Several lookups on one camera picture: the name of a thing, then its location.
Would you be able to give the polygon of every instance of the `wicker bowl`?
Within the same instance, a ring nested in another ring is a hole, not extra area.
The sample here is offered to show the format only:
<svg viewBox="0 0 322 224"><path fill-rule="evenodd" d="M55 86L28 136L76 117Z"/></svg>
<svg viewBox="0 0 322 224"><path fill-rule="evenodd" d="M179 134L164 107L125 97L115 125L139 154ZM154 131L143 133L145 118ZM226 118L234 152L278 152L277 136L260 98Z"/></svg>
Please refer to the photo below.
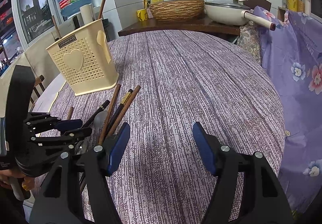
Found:
<svg viewBox="0 0 322 224"><path fill-rule="evenodd" d="M204 12L204 0L174 0L150 5L153 17L158 21L183 22Z"/></svg>

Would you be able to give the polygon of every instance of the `wooden chair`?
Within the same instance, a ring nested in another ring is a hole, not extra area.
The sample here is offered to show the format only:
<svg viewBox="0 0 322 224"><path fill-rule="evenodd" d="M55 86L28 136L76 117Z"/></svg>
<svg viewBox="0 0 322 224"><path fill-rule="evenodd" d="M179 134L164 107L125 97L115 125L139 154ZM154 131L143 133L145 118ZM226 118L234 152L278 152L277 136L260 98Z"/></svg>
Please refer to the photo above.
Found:
<svg viewBox="0 0 322 224"><path fill-rule="evenodd" d="M37 95L38 98L40 97L40 94L39 94L38 90L36 89L36 86L39 85L40 88L41 88L41 90L42 90L42 92L44 92L45 91L45 87L42 84L42 82L43 82L44 79L45 79L44 76L43 75L40 75L39 77L36 78L36 81L35 81L35 86L33 88L33 91L35 92L35 94ZM31 101L32 104L35 103L35 101L31 97L30 97L30 101Z"/></svg>

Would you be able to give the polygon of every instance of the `purple tablecloth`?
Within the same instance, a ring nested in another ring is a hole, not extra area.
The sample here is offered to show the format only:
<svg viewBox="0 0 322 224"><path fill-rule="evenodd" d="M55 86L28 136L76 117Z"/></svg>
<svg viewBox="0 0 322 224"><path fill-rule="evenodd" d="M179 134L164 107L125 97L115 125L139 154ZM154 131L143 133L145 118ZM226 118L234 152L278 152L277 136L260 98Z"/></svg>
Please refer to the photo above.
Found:
<svg viewBox="0 0 322 224"><path fill-rule="evenodd" d="M216 178L205 170L193 140L196 121L237 152L262 151L278 173L284 150L282 107L249 53L189 31L135 33L110 42L110 51L120 73L119 97L142 87L123 119L131 126L130 141L119 169L108 179L124 224L201 222ZM86 121L113 92L75 97L66 84L51 114L65 118L73 106L72 118ZM91 146L97 134L94 130ZM239 212L242 183L239 176L232 217ZM83 199L92 220L86 189Z"/></svg>

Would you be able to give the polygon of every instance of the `heart cutout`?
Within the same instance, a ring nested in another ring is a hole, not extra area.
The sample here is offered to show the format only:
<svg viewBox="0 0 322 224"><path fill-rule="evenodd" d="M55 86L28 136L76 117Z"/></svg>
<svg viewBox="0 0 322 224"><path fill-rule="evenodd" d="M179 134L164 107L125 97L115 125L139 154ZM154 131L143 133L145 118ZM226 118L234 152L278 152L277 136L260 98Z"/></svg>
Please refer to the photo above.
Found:
<svg viewBox="0 0 322 224"><path fill-rule="evenodd" d="M84 57L78 49L72 50L71 53L65 53L62 59L72 69L79 71L83 67Z"/></svg>

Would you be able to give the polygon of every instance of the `yellow mug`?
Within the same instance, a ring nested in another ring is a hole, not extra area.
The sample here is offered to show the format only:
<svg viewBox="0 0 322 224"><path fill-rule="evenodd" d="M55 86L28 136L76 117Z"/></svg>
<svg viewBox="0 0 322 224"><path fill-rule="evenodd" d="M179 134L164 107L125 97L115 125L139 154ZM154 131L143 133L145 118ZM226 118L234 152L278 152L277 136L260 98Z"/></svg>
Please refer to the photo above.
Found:
<svg viewBox="0 0 322 224"><path fill-rule="evenodd" d="M145 20L149 19L148 12L146 9L136 11L136 15L140 21L145 21Z"/></svg>

